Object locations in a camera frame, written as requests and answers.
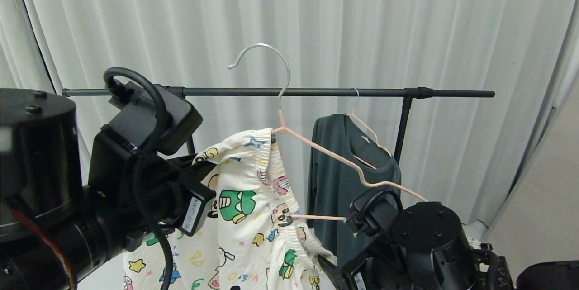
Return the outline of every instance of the hanger hook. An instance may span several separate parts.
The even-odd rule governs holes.
[[[358,92],[357,88],[352,88],[356,90],[356,102],[354,103],[354,107],[352,107],[352,113],[354,113],[354,108],[358,107],[358,101],[360,100],[360,92]]]
[[[283,96],[285,89],[288,88],[288,86],[290,85],[290,80],[291,80],[291,71],[290,71],[290,64],[288,63],[288,60],[284,57],[284,55],[282,55],[277,49],[275,49],[274,47],[268,45],[268,44],[254,44],[254,45],[250,45],[249,47],[246,47],[244,50],[242,50],[239,55],[237,56],[237,59],[235,60],[235,63],[227,66],[228,69],[232,69],[234,67],[237,66],[237,64],[239,64],[239,61],[242,59],[243,55],[245,55],[245,53],[249,50],[252,49],[254,47],[266,47],[269,48],[273,51],[275,51],[277,53],[277,55],[279,55],[279,57],[281,57],[281,59],[283,59],[284,63],[285,63],[285,69],[287,70],[287,82],[285,83],[285,86],[281,89],[280,94],[277,95],[277,108],[279,110],[281,110],[281,96]]]

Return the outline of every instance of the curtain fold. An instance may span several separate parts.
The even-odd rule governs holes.
[[[492,222],[533,132],[575,0],[25,0],[57,92],[101,88],[110,66],[172,86],[275,87],[284,65],[252,49],[269,43],[292,68],[291,87],[494,90],[493,99],[413,103],[403,184],[442,201],[464,223]],[[85,149],[116,109],[75,98]],[[189,98],[204,117],[197,148],[242,129],[277,127],[274,98]],[[289,126],[309,137],[316,118],[352,98],[287,98]],[[360,99],[356,114],[393,150],[401,99]],[[280,147],[304,207],[309,150]],[[414,203],[403,197],[405,205]]]

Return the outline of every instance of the gray long-sleeve shirt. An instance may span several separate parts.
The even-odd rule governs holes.
[[[312,141],[358,164],[369,183],[401,182],[400,168],[395,159],[344,114],[317,119]],[[354,155],[376,169],[362,164]],[[350,203],[367,190],[354,169],[312,148],[308,214],[345,216]],[[308,226],[314,228],[322,245],[337,256],[338,267],[355,258],[373,240],[366,235],[354,237],[348,226],[337,221],[309,220]]]

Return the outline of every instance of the pink clothes hanger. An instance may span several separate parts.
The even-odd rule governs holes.
[[[335,154],[334,152],[331,152],[330,150],[327,150],[327,148],[324,148],[318,144],[315,144],[314,142],[312,142],[311,140],[306,139],[305,137],[302,137],[302,135],[292,131],[291,129],[289,129],[286,125],[285,125],[285,119],[284,119],[284,114],[283,111],[281,110],[281,97],[284,94],[284,91],[288,88],[288,86],[290,85],[290,80],[291,80],[291,70],[290,70],[290,64],[288,63],[287,59],[284,57],[284,55],[282,55],[277,49],[275,49],[274,47],[268,45],[268,44],[254,44],[254,45],[250,45],[249,47],[246,47],[244,50],[242,50],[239,55],[237,56],[237,59],[235,60],[235,63],[229,65],[227,68],[228,69],[232,69],[234,67],[236,67],[239,64],[239,61],[242,59],[243,55],[249,50],[252,49],[254,47],[266,47],[269,48],[273,51],[275,51],[277,53],[277,55],[279,55],[279,57],[281,57],[281,59],[284,61],[285,63],[285,69],[287,70],[287,82],[285,84],[285,86],[281,89],[280,94],[277,96],[277,107],[278,107],[278,111],[277,114],[280,118],[280,124],[281,126],[271,130],[271,134],[275,134],[275,133],[288,133],[291,136],[293,136],[294,138],[302,141],[303,143],[309,145],[310,147],[315,148],[316,150],[327,154],[328,156],[331,156],[332,158],[335,158],[336,160],[338,160],[339,162],[342,162],[343,164],[346,164],[346,166],[350,166],[352,167],[354,170],[356,170],[356,172],[358,173],[358,176],[360,177],[360,183],[362,183],[362,185],[365,185],[366,187],[378,187],[379,185],[391,185],[392,187],[396,187],[398,189],[400,189],[401,191],[405,191],[406,193],[413,195],[414,197],[418,197],[418,199],[425,201],[426,202],[426,198],[424,198],[423,196],[419,195],[418,193],[411,191],[410,189],[407,189],[406,187],[403,187],[401,185],[398,185],[396,183],[393,183],[392,181],[380,181],[378,183],[368,183],[366,181],[366,179],[364,178],[364,172],[362,172],[362,169],[354,164],[353,162],[351,162],[350,160],[343,158],[342,156],[339,156],[337,154]],[[306,218],[306,219],[323,219],[323,220],[344,220],[344,218],[339,217],[339,216],[318,216],[318,215],[307,215],[307,214],[293,214],[292,217],[294,218]]]
[[[356,107],[356,105],[358,105],[358,100],[360,99],[360,92],[358,92],[357,88],[353,88],[354,90],[356,90],[356,94],[358,95],[356,97],[356,104],[354,105],[354,107],[352,107],[352,113],[351,114],[346,114],[348,117],[354,117],[359,123],[362,124],[362,126],[366,127],[366,129],[368,131],[370,131],[370,133],[372,133],[374,135],[374,142],[376,142],[376,145],[378,145],[379,148],[381,148],[382,150],[386,151],[388,153],[389,156],[392,157],[392,152],[390,152],[388,150],[388,148],[386,148],[385,146],[380,145],[380,143],[378,143],[378,135],[376,135],[376,133],[368,126],[366,125],[366,123],[364,123],[364,121],[362,121],[362,119],[358,118],[358,116],[356,116],[356,114],[354,113],[354,108]],[[367,164],[366,162],[364,162],[364,160],[356,157],[356,159],[360,160],[362,163]]]

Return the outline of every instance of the green cartoon character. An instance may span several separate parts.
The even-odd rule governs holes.
[[[219,195],[219,212],[225,221],[238,224],[255,209],[251,190],[222,190]]]
[[[294,272],[294,262],[295,262],[296,254],[293,249],[290,249],[285,252],[284,256],[284,263],[280,267],[280,276],[281,278],[288,279],[291,278],[291,275]]]

